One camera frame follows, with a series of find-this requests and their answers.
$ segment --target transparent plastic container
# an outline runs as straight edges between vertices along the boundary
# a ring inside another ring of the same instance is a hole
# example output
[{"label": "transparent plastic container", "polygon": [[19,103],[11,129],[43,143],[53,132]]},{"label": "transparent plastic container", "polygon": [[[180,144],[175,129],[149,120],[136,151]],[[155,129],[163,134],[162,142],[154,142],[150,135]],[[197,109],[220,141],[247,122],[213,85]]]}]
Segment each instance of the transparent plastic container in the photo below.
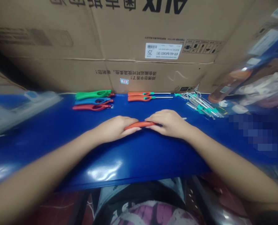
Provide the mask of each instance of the transparent plastic container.
[{"label": "transparent plastic container", "polygon": [[208,96],[208,100],[212,103],[222,101],[230,92],[247,80],[252,71],[253,69],[248,67],[232,71],[225,77],[223,83]]}]

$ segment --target hand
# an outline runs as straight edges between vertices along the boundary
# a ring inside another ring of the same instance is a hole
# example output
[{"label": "hand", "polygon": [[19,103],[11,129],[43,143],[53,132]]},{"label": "hand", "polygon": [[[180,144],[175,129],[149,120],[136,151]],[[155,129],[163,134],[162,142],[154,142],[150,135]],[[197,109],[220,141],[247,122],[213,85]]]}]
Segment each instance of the hand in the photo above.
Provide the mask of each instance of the hand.
[{"label": "hand", "polygon": [[134,118],[116,116],[103,122],[89,132],[94,136],[95,140],[99,144],[112,142],[141,130],[139,127],[123,130],[125,127],[136,122],[139,121]]},{"label": "hand", "polygon": [[158,111],[146,118],[145,121],[159,123],[162,125],[162,127],[153,125],[146,128],[155,130],[162,135],[175,138],[184,139],[188,135],[188,132],[191,132],[192,128],[194,128],[192,125],[184,121],[183,118],[177,114],[177,112],[169,109]]}]

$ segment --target cardboard box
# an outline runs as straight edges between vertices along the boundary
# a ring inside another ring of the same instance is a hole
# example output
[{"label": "cardboard box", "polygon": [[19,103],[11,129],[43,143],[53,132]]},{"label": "cardboard box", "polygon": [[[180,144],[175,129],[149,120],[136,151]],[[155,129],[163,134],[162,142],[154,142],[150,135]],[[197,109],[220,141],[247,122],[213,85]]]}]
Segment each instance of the cardboard box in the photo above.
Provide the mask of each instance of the cardboard box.
[{"label": "cardboard box", "polygon": [[13,84],[0,72],[0,94],[22,94],[24,90]]},{"label": "cardboard box", "polygon": [[35,82],[57,92],[112,88],[104,61],[16,58],[12,61]]},{"label": "cardboard box", "polygon": [[[209,92],[213,77],[228,71],[216,68],[250,58],[253,35],[271,19],[278,24],[277,7],[278,0],[0,1],[0,50],[53,91],[180,92],[203,80]],[[134,80],[138,72],[144,76]]]},{"label": "cardboard box", "polygon": [[[190,91],[206,75],[209,66],[150,62],[107,62],[107,68],[111,71],[111,84],[113,90],[117,93],[142,90],[172,93]],[[129,82],[124,84],[120,79],[126,79]]]},{"label": "cardboard box", "polygon": [[252,47],[262,38],[268,39],[267,33],[271,29],[278,31],[278,19],[272,17],[277,8],[277,0],[255,1],[215,59],[215,63],[237,64],[257,56],[249,52]]}]

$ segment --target left hand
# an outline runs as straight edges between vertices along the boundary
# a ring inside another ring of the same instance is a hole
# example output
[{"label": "left hand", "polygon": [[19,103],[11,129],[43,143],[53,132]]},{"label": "left hand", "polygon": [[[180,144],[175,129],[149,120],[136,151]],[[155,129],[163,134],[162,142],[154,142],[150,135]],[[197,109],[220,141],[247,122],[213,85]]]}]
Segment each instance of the left hand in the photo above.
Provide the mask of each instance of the left hand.
[{"label": "left hand", "polygon": [[90,130],[90,133],[100,144],[112,142],[141,130],[139,127],[123,130],[125,127],[136,122],[139,121],[135,118],[116,116]]}]

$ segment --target right hand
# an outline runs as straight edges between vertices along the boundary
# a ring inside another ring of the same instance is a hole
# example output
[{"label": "right hand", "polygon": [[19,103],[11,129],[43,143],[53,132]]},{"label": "right hand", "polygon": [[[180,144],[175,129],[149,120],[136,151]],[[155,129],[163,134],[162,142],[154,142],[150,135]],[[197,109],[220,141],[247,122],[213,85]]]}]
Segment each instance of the right hand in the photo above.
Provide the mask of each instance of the right hand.
[{"label": "right hand", "polygon": [[177,112],[169,109],[158,111],[146,118],[145,121],[162,125],[162,127],[153,125],[146,128],[157,131],[162,135],[181,139],[184,139],[188,135],[188,132],[192,132],[192,129],[194,128],[192,125],[184,121]]}]

